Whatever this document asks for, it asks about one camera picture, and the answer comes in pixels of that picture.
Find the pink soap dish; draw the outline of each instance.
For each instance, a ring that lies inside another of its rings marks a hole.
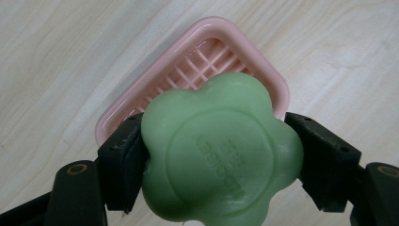
[[[128,117],[144,112],[152,99],[169,89],[199,89],[223,72],[242,72],[261,81],[281,118],[289,101],[284,79],[230,21],[204,18],[185,31],[103,113],[96,125],[101,146]]]

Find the soap dish grid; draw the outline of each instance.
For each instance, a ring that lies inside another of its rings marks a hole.
[[[225,72],[240,72],[252,75],[247,66],[232,50],[218,39],[209,39],[200,46],[194,46],[188,56],[174,65],[170,72],[145,96],[133,104],[133,110],[126,117],[144,112],[150,102],[159,94],[170,89],[197,90],[211,77]]]

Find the flower-shaped soap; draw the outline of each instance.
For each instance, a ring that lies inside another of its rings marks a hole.
[[[298,135],[274,117],[262,83],[243,73],[161,94],[141,131],[150,152],[144,197],[171,221],[261,225],[270,199],[302,166]]]

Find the light wood surface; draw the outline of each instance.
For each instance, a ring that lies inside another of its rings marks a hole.
[[[286,79],[307,115],[373,161],[399,166],[399,2],[0,1],[0,212],[52,188],[56,171],[95,159],[96,121],[188,26],[230,19]],[[349,225],[318,212],[295,182],[264,225]],[[163,221],[138,197],[110,225]]]

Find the wood grain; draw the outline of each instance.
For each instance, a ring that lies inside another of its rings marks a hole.
[[[0,212],[49,191],[56,171],[94,159],[100,115],[188,26],[230,19],[289,84],[289,111],[399,166],[399,2],[0,1]],[[295,182],[264,225],[349,225]],[[139,196],[110,225],[181,225]]]

